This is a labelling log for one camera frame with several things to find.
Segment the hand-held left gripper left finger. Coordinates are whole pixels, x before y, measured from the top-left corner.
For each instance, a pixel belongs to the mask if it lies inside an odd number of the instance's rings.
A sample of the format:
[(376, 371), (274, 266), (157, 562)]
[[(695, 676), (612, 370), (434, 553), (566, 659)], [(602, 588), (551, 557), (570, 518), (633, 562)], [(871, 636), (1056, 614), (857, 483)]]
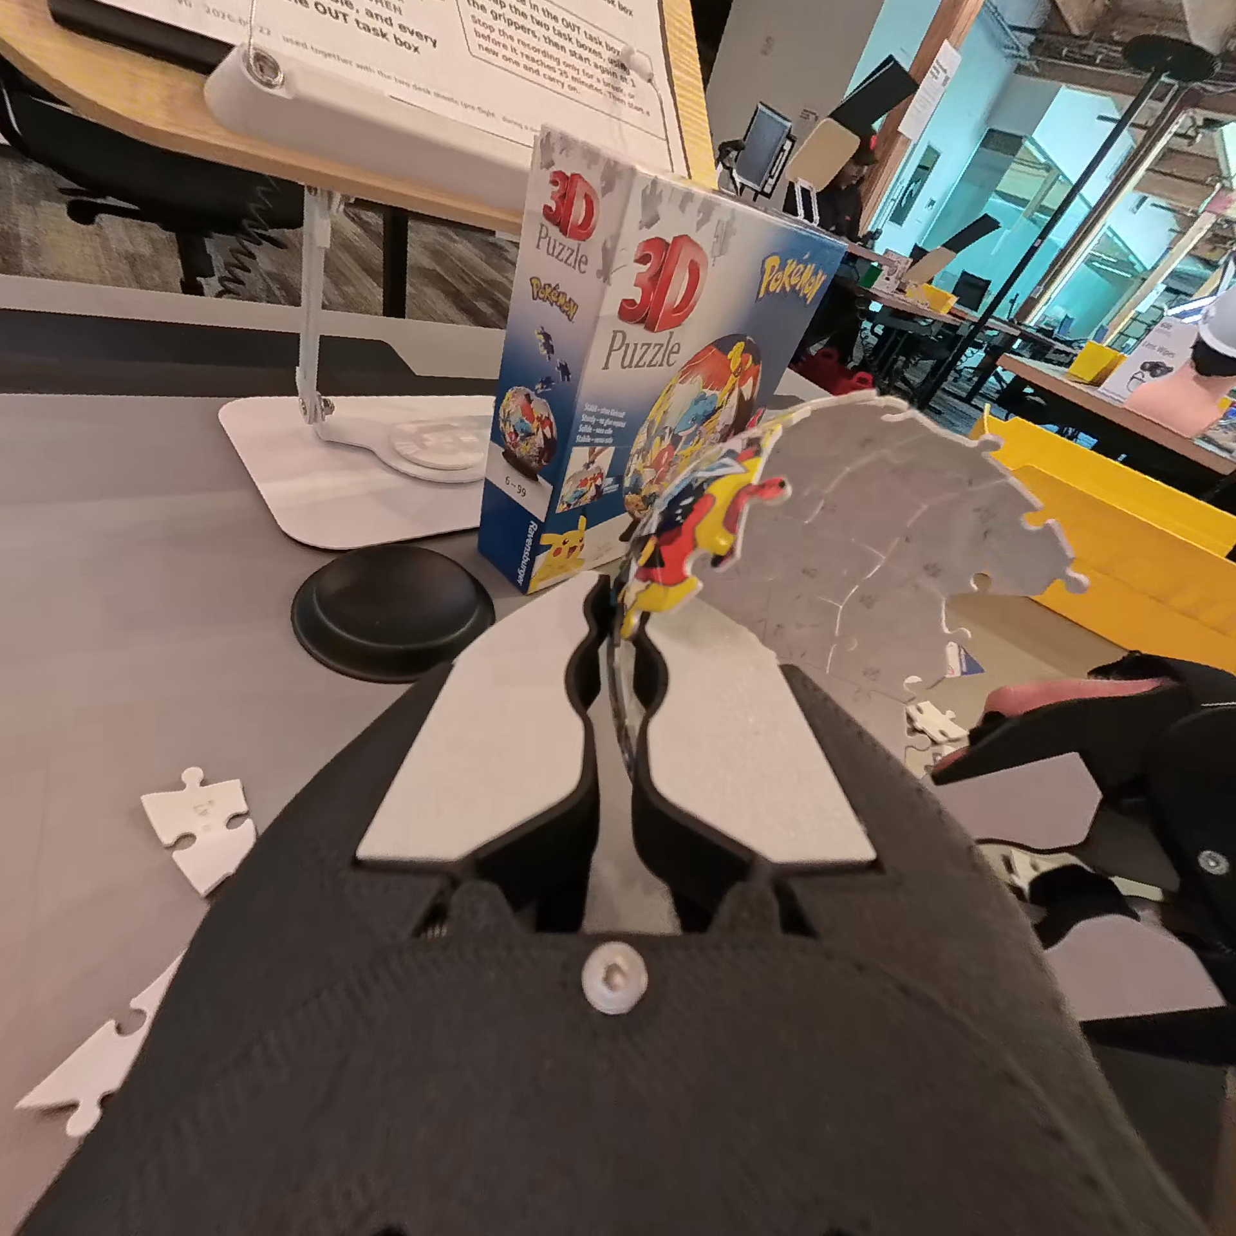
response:
[(356, 866), (492, 882), (540, 934), (574, 934), (597, 850), (589, 706), (605, 636), (607, 577), (579, 572), (454, 658)]

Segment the pink mannequin head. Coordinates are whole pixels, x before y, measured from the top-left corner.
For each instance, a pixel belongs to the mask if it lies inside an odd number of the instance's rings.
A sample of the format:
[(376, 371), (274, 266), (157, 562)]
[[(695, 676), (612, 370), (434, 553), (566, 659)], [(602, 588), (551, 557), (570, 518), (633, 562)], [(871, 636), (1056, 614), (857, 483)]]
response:
[(1124, 397), (1124, 408), (1182, 438), (1199, 438), (1225, 416), (1232, 383), (1236, 358), (1199, 336), (1188, 363), (1168, 375), (1140, 383)]

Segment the yellow plastic bin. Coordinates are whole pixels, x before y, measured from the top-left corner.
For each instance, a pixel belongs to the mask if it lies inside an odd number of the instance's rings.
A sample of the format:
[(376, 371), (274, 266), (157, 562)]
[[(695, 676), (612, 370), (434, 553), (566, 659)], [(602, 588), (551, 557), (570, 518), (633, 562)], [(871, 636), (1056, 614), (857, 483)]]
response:
[(1085, 595), (1051, 582), (1038, 603), (1151, 658), (1236, 673), (1236, 518), (1030, 419), (980, 408), (970, 438), (1043, 506), (1075, 545)]

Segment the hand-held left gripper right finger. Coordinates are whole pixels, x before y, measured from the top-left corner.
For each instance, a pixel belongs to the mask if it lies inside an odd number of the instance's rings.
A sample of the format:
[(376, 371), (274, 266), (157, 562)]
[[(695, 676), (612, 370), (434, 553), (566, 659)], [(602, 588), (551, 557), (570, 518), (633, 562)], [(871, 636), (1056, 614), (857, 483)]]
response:
[(780, 658), (734, 621), (645, 621), (629, 691), (633, 854), (673, 892), (687, 934), (734, 887), (874, 871), (858, 822)]

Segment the scattered loose white puzzle pieces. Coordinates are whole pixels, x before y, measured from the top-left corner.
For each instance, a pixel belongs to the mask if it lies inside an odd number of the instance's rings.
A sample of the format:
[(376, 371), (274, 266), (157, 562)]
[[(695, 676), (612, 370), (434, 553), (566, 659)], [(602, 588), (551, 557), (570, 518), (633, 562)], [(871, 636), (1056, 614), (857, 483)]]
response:
[[(145, 795), (141, 803), (150, 835), (198, 899), (210, 899), (257, 842), (238, 779), (206, 783), (204, 767), (184, 767), (178, 791)], [(178, 962), (179, 953), (128, 1000), (134, 1031), (108, 1018), (51, 1075), (24, 1088), (13, 1112), (61, 1116), (61, 1133), (81, 1139), (128, 1075)]]

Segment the white document stand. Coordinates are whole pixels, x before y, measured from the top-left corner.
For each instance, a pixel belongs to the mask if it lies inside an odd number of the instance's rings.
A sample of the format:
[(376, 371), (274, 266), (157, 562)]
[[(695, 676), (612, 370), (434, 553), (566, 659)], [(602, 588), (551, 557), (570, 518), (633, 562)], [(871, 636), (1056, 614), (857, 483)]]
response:
[[(254, 27), (206, 76), (236, 134), (302, 154), (356, 154), (370, 175), (427, 175), (500, 221), (525, 202), (527, 148), (350, 86), (275, 50)], [(216, 419), (275, 529), (315, 549), (467, 533), (481, 524), (492, 394), (344, 394), (317, 383), (321, 296), (344, 197), (302, 187), (295, 394), (236, 397)]]

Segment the blue puzzle box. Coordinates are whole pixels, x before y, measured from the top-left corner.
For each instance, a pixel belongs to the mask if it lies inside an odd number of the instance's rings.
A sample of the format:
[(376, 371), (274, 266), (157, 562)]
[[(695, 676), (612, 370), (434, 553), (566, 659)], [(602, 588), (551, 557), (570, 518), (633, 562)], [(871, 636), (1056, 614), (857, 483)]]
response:
[(542, 125), (474, 549), (521, 592), (621, 557), (745, 430), (847, 245)]

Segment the black round ball stand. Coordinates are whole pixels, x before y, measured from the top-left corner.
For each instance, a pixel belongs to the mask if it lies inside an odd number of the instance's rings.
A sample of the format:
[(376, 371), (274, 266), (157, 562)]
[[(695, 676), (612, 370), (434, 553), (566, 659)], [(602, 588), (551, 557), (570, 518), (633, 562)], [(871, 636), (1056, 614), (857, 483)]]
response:
[(337, 676), (412, 684), (493, 626), (487, 588), (412, 542), (345, 549), (290, 599), (290, 636)]

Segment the unfinished puzzle ball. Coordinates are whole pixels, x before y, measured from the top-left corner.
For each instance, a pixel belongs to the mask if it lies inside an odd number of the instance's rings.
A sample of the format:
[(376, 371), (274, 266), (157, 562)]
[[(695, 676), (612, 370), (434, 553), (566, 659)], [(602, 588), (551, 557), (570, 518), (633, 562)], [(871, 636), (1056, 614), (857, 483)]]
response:
[(947, 667), (947, 603), (1085, 595), (1043, 502), (997, 460), (889, 394), (823, 394), (677, 466), (633, 519), (616, 572), (607, 697), (627, 776), (650, 712), (633, 636), (712, 604), (823, 688), (885, 754), (926, 754), (906, 707)]

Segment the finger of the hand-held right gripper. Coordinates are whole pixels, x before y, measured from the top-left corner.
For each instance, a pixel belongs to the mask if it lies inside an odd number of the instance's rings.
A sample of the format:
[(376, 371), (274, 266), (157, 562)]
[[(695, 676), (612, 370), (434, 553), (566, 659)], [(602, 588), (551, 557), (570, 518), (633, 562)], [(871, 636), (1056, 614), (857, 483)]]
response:
[(1221, 986), (1160, 919), (1081, 862), (1030, 878), (1043, 962), (1078, 1023), (1221, 1011)]
[(1051, 679), (986, 697), (965, 744), (933, 764), (933, 787), (1081, 756), (1097, 787), (1131, 787), (1155, 742), (1193, 712), (1168, 679)]

